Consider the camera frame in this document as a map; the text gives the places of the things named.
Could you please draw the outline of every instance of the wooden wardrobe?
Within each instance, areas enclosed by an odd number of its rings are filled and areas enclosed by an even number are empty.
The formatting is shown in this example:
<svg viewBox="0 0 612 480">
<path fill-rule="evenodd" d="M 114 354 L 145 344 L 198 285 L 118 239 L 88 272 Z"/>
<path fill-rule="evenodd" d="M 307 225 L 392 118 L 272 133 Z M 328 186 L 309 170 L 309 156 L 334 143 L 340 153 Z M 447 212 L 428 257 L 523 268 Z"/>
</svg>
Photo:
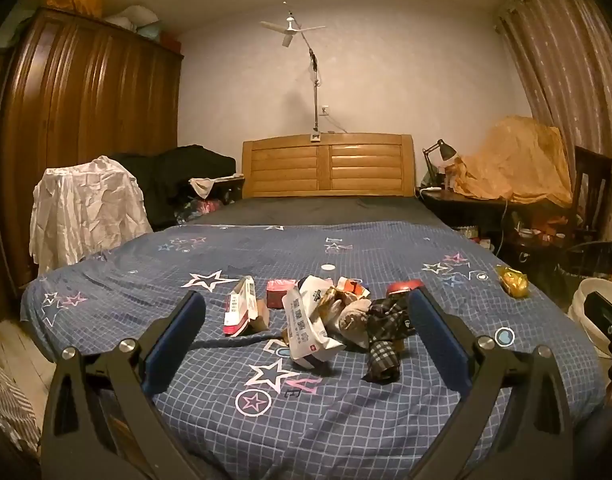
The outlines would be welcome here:
<svg viewBox="0 0 612 480">
<path fill-rule="evenodd" d="M 16 47 L 0 108 L 0 231 L 19 294 L 33 189 L 46 168 L 177 145 L 182 56 L 106 22 L 39 9 Z"/>
</svg>

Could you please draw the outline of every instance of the grid pattern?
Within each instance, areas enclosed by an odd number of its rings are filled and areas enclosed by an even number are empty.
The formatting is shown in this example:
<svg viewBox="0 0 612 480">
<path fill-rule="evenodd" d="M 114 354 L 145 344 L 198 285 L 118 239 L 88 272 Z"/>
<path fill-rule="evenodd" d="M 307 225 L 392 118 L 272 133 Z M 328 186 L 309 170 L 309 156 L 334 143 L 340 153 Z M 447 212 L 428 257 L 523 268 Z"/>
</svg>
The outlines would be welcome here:
<svg viewBox="0 0 612 480">
<path fill-rule="evenodd" d="M 173 239 L 179 245 L 202 238 L 189 243 L 188 252 L 161 248 Z M 328 238 L 341 240 L 337 245 L 344 248 L 331 250 Z M 284 326 L 281 310 L 271 312 L 268 332 L 222 335 L 225 301 L 235 282 L 221 280 L 250 274 L 259 297 L 272 278 L 346 276 L 362 279 L 371 297 L 380 298 L 389 283 L 420 278 L 475 334 L 494 336 L 507 326 L 516 335 L 513 349 L 550 346 L 573 418 L 588 414 L 604 393 L 588 338 L 534 287 L 526 299 L 507 296 L 496 279 L 498 263 L 451 230 L 406 222 L 283 229 L 186 225 L 144 235 L 35 280 L 22 298 L 22 317 L 53 356 L 68 345 L 84 353 L 106 351 L 127 336 L 139 337 L 189 288 L 199 290 L 208 306 L 206 323 L 168 391 L 155 399 L 188 450 L 221 464 L 235 479 L 381 479 L 385 473 L 404 478 L 459 401 L 419 337 L 407 339 L 401 377 L 392 384 L 362 381 L 366 355 L 358 352 L 341 351 L 324 370 L 303 370 L 274 351 L 279 345 L 269 345 Z M 322 264 L 336 268 L 326 272 Z M 205 285 L 183 288 L 191 273 L 200 276 L 195 283 Z M 78 292 L 85 301 L 64 305 Z M 61 302 L 52 326 L 45 314 L 55 305 L 51 301 Z M 260 375 L 253 366 L 269 368 Z M 276 382 L 278 370 L 298 375 Z M 256 376 L 259 380 L 251 381 Z M 500 393 L 471 460 L 490 447 L 509 393 Z"/>
</svg>

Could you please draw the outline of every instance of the white bucket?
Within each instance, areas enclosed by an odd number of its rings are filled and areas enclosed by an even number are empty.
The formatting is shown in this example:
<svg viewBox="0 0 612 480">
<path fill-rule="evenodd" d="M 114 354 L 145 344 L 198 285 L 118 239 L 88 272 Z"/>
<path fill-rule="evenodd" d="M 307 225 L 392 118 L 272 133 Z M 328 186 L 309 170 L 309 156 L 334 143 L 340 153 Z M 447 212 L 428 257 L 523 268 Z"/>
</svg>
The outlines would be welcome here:
<svg viewBox="0 0 612 480">
<path fill-rule="evenodd" d="M 608 351 L 608 338 L 584 314 L 586 297 L 595 291 L 612 303 L 612 282 L 602 280 L 601 278 L 586 278 L 579 284 L 579 288 L 573 295 L 573 302 L 570 304 L 568 317 L 586 332 L 590 341 L 595 345 L 595 351 L 599 357 L 611 359 L 612 356 Z"/>
</svg>

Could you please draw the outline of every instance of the blue gripper pad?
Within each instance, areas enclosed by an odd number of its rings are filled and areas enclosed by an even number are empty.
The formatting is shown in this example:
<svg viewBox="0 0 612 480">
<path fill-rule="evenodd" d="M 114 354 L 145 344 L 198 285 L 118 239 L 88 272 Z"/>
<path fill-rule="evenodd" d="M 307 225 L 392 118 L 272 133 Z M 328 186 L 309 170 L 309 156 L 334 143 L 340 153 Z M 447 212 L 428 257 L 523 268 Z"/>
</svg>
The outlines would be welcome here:
<svg viewBox="0 0 612 480">
<path fill-rule="evenodd" d="M 206 303 L 194 292 L 183 304 L 144 361 L 142 391 L 148 397 L 165 392 L 206 318 Z"/>
<path fill-rule="evenodd" d="M 470 357 L 443 316 L 445 313 L 425 287 L 412 290 L 408 297 L 408 316 L 437 371 L 448 389 L 465 397 L 472 388 Z"/>
</svg>

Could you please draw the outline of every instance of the plaid cloth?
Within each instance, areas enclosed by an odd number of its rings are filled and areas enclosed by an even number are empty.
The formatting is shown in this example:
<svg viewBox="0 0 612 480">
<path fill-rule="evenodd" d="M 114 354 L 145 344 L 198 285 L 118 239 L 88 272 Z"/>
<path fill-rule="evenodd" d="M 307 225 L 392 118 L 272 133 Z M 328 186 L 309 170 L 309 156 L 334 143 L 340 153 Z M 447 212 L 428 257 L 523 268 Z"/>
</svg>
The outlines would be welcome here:
<svg viewBox="0 0 612 480">
<path fill-rule="evenodd" d="M 374 300 L 368 310 L 368 373 L 369 382 L 391 382 L 400 378 L 400 356 L 394 341 L 415 333 L 408 318 L 404 294 L 393 294 Z"/>
</svg>

